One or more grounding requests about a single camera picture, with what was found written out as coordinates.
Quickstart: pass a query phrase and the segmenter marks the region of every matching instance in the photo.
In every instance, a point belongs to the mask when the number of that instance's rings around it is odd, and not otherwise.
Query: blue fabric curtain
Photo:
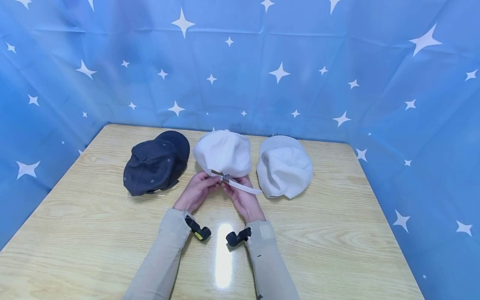
[[[476,0],[4,0],[0,249],[107,123],[284,134],[350,144],[425,298],[478,299],[479,14]]]

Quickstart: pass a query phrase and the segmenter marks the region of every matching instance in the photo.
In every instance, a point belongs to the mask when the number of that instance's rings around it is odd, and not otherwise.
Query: white adjustable strap
[[[250,194],[261,194],[262,191],[261,190],[257,190],[257,189],[253,189],[253,188],[249,188],[248,186],[244,186],[230,178],[228,178],[227,176],[223,176],[223,175],[220,175],[220,174],[217,174],[217,173],[214,173],[214,172],[211,172],[210,173],[211,176],[219,176],[220,177],[220,180],[227,183],[229,186],[232,186],[236,189],[239,189],[239,190],[242,190],[244,192],[248,192]]]

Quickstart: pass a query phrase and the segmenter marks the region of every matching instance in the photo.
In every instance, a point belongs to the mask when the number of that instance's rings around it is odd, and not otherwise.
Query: cap brim
[[[264,142],[260,146],[260,156],[265,151],[281,147],[294,147],[305,152],[305,149],[298,140],[286,135],[274,135],[264,140]]]
[[[190,143],[185,135],[177,131],[169,130],[161,133],[155,139],[172,143],[175,146],[180,158],[188,160],[188,157],[190,156]]]

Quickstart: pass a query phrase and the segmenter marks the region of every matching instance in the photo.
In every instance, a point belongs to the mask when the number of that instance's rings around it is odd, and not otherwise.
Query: wood grain
[[[198,170],[193,156],[172,189],[131,197],[123,169],[137,143],[164,129],[108,125],[0,252],[0,299],[121,299],[155,239],[166,210]],[[204,132],[180,131],[191,148]],[[253,171],[264,137],[250,136]],[[301,141],[314,164],[293,200],[259,201],[304,300],[422,299],[353,150]],[[172,299],[255,299],[244,246],[225,236],[244,226],[222,192],[195,214],[212,237],[189,239]]]

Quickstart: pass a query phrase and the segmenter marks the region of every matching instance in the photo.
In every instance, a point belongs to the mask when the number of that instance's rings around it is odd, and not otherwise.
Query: beige sleeve
[[[247,248],[253,265],[257,299],[299,300],[292,277],[276,245],[270,222],[255,221],[248,223],[247,227],[252,229]]]
[[[168,300],[180,263],[180,252],[190,235],[187,212],[169,209],[158,236],[138,269],[124,300]]]

